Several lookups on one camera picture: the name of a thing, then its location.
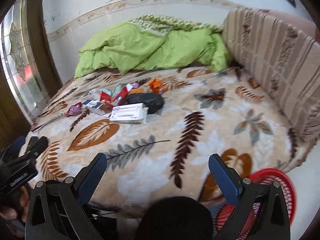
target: green patterned fabric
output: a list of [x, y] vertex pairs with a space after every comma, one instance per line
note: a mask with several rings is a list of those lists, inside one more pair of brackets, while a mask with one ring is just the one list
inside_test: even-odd
[[231, 55], [220, 33], [223, 26], [144, 15], [92, 36], [79, 51], [75, 78], [99, 68], [170, 69], [201, 62], [212, 71], [228, 67]]

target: wall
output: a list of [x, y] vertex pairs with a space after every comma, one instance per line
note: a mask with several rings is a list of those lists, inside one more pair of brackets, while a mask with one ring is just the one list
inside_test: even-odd
[[299, 0], [296, 0], [296, 8], [287, 0], [215, 0], [213, 3], [210, 0], [162, 0], [154, 4], [145, 3], [146, 0], [127, 0], [126, 7], [109, 12], [108, 5], [117, 6], [119, 1], [123, 0], [43, 0], [44, 26], [62, 82], [73, 76], [79, 59], [77, 52], [93, 34], [117, 22], [143, 14], [171, 15], [222, 24], [231, 8], [244, 5], [310, 18]]

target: decorative wall border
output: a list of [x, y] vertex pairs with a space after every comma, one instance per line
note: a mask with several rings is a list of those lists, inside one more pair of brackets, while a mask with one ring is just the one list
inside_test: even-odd
[[120, 11], [126, 8], [132, 8], [143, 5], [152, 5], [152, 4], [170, 4], [170, 3], [191, 3], [191, 4], [207, 4], [224, 9], [233, 9], [233, 8], [244, 8], [241, 4], [236, 4], [227, 0], [122, 0], [107, 5], [96, 8], [88, 13], [85, 13], [67, 24], [60, 27], [53, 33], [47, 34], [48, 41], [54, 41], [57, 38], [61, 37], [65, 33], [79, 27], [82, 24], [85, 24], [91, 20], [97, 19], [106, 14]]

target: bedspread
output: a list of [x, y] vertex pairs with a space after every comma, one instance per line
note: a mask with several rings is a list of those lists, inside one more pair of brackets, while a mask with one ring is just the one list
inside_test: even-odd
[[[134, 81], [147, 88], [151, 78], [160, 78], [169, 91], [162, 95], [164, 107], [149, 114], [146, 124], [112, 123], [86, 109], [65, 117], [69, 106], [89, 99], [93, 88], [113, 90]], [[211, 154], [218, 153], [241, 177], [248, 177], [267, 167], [285, 170], [312, 149], [299, 141], [279, 107], [239, 68], [211, 73], [189, 67], [125, 76], [105, 68], [60, 91], [32, 130], [27, 141], [32, 135], [49, 139], [37, 160], [33, 187], [39, 180], [75, 176], [102, 152], [108, 168], [91, 201], [137, 216], [168, 196], [189, 196], [206, 204], [221, 199], [208, 169]]]

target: barcode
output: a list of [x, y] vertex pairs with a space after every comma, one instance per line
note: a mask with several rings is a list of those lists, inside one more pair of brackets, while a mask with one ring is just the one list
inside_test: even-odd
[[129, 117], [129, 116], [134, 116], [134, 114], [123, 114], [123, 115], [119, 115], [118, 117]]

